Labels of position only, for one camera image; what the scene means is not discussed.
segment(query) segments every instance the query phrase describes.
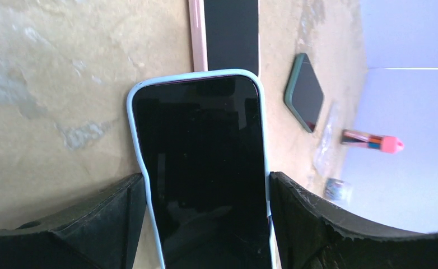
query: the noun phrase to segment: clear plastic bag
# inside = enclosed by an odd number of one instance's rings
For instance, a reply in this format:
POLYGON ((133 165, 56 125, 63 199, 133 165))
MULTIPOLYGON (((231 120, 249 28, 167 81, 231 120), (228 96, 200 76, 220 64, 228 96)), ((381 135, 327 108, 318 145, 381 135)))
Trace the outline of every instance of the clear plastic bag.
POLYGON ((322 178, 329 177, 332 158, 336 150, 333 146, 333 137, 338 132, 338 125, 339 105, 334 101, 329 109, 328 118, 323 129, 323 135, 313 159, 313 166, 322 178))

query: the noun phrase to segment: phone with green case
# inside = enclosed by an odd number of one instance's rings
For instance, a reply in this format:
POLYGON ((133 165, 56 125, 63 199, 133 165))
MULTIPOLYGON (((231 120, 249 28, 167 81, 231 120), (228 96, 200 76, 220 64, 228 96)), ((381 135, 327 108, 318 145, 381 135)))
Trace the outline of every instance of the phone with green case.
POLYGON ((323 105, 324 95, 306 53, 300 53, 295 58, 284 99, 285 104, 303 128, 313 133, 323 105))

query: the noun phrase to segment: light blue phone case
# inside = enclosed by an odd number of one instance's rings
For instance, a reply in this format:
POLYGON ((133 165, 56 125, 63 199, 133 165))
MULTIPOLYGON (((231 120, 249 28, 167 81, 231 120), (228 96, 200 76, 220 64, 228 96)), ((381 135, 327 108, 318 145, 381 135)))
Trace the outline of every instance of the light blue phone case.
MULTIPOLYGON (((132 138, 133 138, 133 146, 135 148, 135 153, 137 155, 138 164, 140 165, 140 169, 142 171, 142 174, 145 178, 145 191, 146 191, 146 199, 147 199, 147 205, 148 205, 148 211, 150 212, 151 216, 151 222, 153 227, 153 232, 155 233, 155 241, 156 241, 156 248, 158 252, 158 257, 160 260, 160 265, 162 269, 165 269, 165 261, 163 259, 163 251, 161 249, 161 243, 160 243, 160 237, 158 234, 158 228, 156 226, 156 220, 155 220, 155 213, 153 211, 153 205, 151 202, 151 189, 150 189, 150 178, 148 176, 148 171, 145 167, 145 162, 143 161, 142 152, 140 150, 140 145, 138 141, 138 134, 137 134, 137 127, 135 124, 135 120, 133 117, 133 97, 137 93, 137 91, 141 90, 142 88, 146 86, 151 85, 158 85, 158 84, 164 84, 174 81, 185 81, 185 80, 198 80, 201 78, 211 78, 211 77, 224 77, 224 76, 245 76, 249 79, 251 79, 257 89, 259 94, 259 101, 260 101, 260 111, 262 115, 262 137, 263 137, 263 145, 264 145, 264 164, 265 164, 265 175, 264 175, 264 183, 265 183, 265 197, 267 199, 267 212, 266 217, 270 217, 271 211, 270 211, 270 194, 269 194, 269 176, 270 176, 270 169, 268 165, 268 151, 267 151, 267 122, 265 120, 265 101, 263 100, 264 97, 264 91, 262 83, 259 81, 259 78, 247 70, 243 69, 225 69, 225 70, 216 70, 216 71, 208 71, 208 72, 194 72, 194 73, 185 73, 182 75, 174 75, 174 76, 167 76, 167 77, 158 77, 158 78, 152 78, 149 80, 142 81, 138 84, 136 84, 129 92, 127 97, 127 114, 128 114, 128 122, 130 123, 130 130, 132 131, 132 138)), ((271 260, 272 260, 272 268, 276 268, 276 261, 275 261, 275 241, 272 238, 272 234, 274 233, 273 223, 270 221, 270 237, 269 237, 269 245, 270 245, 270 252, 271 252, 271 260)))

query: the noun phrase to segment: green phone case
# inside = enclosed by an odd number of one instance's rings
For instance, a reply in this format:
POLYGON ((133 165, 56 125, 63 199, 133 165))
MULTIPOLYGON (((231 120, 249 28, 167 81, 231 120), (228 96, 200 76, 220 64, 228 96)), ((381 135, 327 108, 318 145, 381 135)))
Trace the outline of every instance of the green phone case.
MULTIPOLYGON (((308 59, 306 53, 300 53, 296 56, 295 58, 295 62, 293 63, 293 68, 292 71, 290 73, 290 78, 288 79, 288 84, 287 84, 287 88, 285 90, 285 97, 284 97, 284 101, 285 104, 287 105, 287 107, 289 108, 289 110, 292 112, 292 114, 295 116, 295 118, 300 122, 300 124, 303 126, 303 128, 309 132, 309 133, 313 133, 314 130, 312 130, 308 124, 305 122, 305 120, 303 119, 303 117, 300 115, 300 113, 296 110, 296 108, 293 106, 292 103, 292 97, 295 91, 295 87, 296 87, 296 83, 300 74, 300 70, 301 67, 303 65, 303 61, 305 59, 308 59)), ((317 106, 319 106, 319 109, 321 109, 321 106, 323 104, 323 91, 321 90, 321 87, 319 87, 319 93, 321 95, 321 99, 319 103, 316 103, 317 106)))

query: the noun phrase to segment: black screen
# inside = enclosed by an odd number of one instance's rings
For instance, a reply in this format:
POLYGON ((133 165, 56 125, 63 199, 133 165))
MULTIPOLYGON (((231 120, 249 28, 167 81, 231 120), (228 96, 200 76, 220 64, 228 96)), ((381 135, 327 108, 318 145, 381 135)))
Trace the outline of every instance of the black screen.
POLYGON ((259 1, 204 0, 209 70, 241 68, 259 75, 259 1))
POLYGON ((293 89, 291 103, 304 124, 314 132, 324 96, 310 59, 302 53, 298 55, 297 61, 301 57, 303 60, 300 69, 297 70, 299 74, 293 89))
POLYGON ((166 267, 271 268, 255 83, 147 86, 133 112, 166 267))

